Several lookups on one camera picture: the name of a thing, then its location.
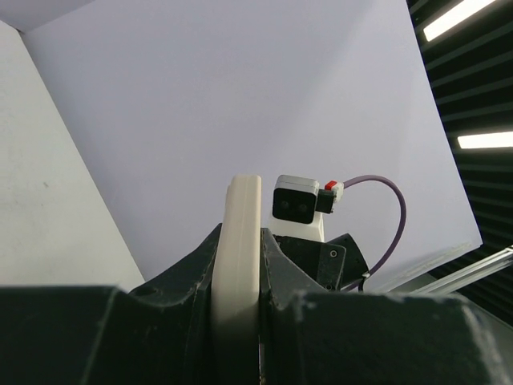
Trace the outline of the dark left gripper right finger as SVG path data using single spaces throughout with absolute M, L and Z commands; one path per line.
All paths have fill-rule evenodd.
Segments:
M 482 312 L 459 296 L 298 291 L 273 301 L 269 384 L 509 384 Z

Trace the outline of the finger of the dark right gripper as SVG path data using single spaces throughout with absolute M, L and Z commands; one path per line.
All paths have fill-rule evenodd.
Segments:
M 191 253 L 131 290 L 129 295 L 159 307 L 171 307 L 186 301 L 204 280 L 215 260 L 221 227 L 222 224 L 218 224 Z

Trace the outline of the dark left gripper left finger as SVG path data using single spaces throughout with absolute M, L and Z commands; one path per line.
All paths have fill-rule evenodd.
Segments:
M 111 286 L 1 291 L 4 384 L 216 384 L 208 298 Z

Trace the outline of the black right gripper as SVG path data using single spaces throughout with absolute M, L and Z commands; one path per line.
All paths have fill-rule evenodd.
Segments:
M 319 242 L 274 237 L 263 228 L 260 308 L 287 309 L 316 296 L 329 297 L 329 291 L 358 286 L 368 270 L 360 248 L 348 233 Z

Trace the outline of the beige phone case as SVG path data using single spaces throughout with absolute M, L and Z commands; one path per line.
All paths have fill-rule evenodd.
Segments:
M 222 384 L 259 383 L 261 178 L 228 186 L 213 266 L 211 328 Z

